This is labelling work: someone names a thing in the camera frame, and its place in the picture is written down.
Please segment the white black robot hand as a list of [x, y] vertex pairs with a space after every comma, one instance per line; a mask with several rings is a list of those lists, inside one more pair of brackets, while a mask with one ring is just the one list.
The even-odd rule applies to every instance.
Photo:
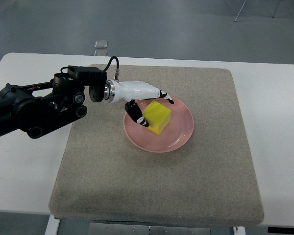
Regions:
[[124, 108], [130, 118], [144, 127], [149, 127], [148, 121], [143, 116], [136, 100], [150, 100], [163, 98], [170, 104], [174, 104], [173, 99], [163, 90], [152, 86], [143, 81], [125, 81], [117, 82], [115, 80], [107, 80], [103, 101], [107, 103], [115, 103], [123, 100], [126, 102]]

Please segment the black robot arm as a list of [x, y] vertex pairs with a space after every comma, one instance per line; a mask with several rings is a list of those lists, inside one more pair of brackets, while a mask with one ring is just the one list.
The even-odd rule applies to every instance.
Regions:
[[9, 83], [0, 91], [0, 137], [22, 130], [40, 138], [87, 114], [84, 90], [89, 87], [94, 102], [104, 98], [106, 70], [67, 66], [45, 83], [26, 86]]

